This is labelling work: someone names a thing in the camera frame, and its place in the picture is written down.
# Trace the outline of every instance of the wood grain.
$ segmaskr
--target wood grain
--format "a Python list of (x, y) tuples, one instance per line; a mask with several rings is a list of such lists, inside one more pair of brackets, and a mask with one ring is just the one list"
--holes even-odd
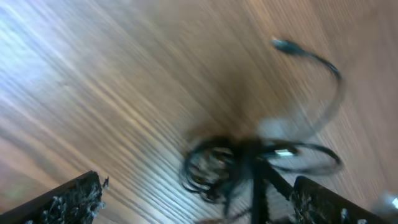
[[(323, 67), (272, 49), (273, 35), (343, 72), (341, 111), (309, 141), (332, 147), (345, 169), (312, 179), (369, 208), (398, 191), (397, 9), (393, 0), (3, 1), (0, 212), (95, 170), (111, 179), (96, 223), (219, 217), (220, 206), (179, 186), (190, 141), (293, 139), (334, 90)], [(248, 204), (246, 192), (232, 212)]]

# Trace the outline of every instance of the cable plug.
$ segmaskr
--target cable plug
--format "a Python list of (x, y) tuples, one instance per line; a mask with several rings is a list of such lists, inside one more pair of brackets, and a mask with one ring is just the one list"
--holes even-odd
[(290, 55), (305, 55), (307, 52), (295, 42), (289, 40), (273, 39), (271, 44), (281, 52)]

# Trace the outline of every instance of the black wire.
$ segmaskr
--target black wire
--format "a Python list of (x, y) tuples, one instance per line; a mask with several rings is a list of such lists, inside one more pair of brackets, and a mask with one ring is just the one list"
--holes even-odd
[[(297, 44), (288, 40), (274, 40), (272, 43), (276, 49), (286, 54), (315, 59), (328, 67), (335, 77), (337, 88), (334, 98), (317, 121), (302, 135), (302, 139), (309, 138), (321, 130), (337, 113), (344, 96), (343, 79), (334, 65), (303, 50)], [(291, 149), (293, 152), (297, 152), (298, 148), (322, 152), (330, 156), (335, 163), (303, 169), (271, 166), (282, 172), (325, 175), (336, 172), (342, 165), (340, 158), (331, 149), (317, 144), (300, 141), (275, 141), (274, 139), (248, 139), (234, 142), (224, 136), (215, 136), (203, 141), (187, 155), (180, 172), (180, 181), (187, 191), (200, 194), (205, 202), (223, 203), (224, 220), (227, 223), (232, 223), (251, 211), (251, 208), (248, 208), (233, 217), (228, 214), (232, 199), (240, 194), (241, 189), (251, 179), (255, 159), (276, 157), (276, 152), (281, 149)]]

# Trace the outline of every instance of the tangled cable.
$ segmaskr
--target tangled cable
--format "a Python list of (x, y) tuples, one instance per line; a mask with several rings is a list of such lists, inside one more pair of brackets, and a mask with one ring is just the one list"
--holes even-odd
[[(321, 62), (332, 71), (337, 81), (335, 97), (317, 121), (307, 131), (304, 131), (303, 138), (308, 138), (321, 130), (338, 111), (338, 105), (344, 95), (340, 72), (327, 60), (305, 51), (293, 42), (273, 40), (272, 44), (277, 50), (286, 54), (310, 57)], [(223, 203), (224, 219), (228, 223), (232, 223), (250, 212), (249, 208), (233, 217), (228, 214), (231, 200), (241, 193), (245, 183), (252, 178), (254, 161), (256, 159), (299, 156), (300, 149), (324, 153), (334, 160), (334, 164), (304, 169), (291, 169), (275, 165), (272, 167), (282, 172), (307, 175), (331, 174), (341, 167), (340, 158), (331, 149), (317, 144), (259, 138), (235, 141), (224, 136), (215, 136), (201, 142), (187, 155), (181, 168), (180, 181), (187, 191), (199, 194), (205, 202)]]

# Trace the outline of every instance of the brown wooden surface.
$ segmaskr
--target brown wooden surface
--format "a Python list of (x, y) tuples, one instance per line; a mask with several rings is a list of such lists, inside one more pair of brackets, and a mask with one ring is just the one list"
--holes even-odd
[(310, 141), (345, 169), (312, 179), (369, 208), (398, 191), (397, 10), (393, 0), (1, 2), (0, 212), (92, 169), (111, 184), (97, 223), (219, 217), (178, 184), (189, 139), (294, 138), (334, 89), (323, 67), (272, 49), (273, 35), (341, 69), (346, 99)]

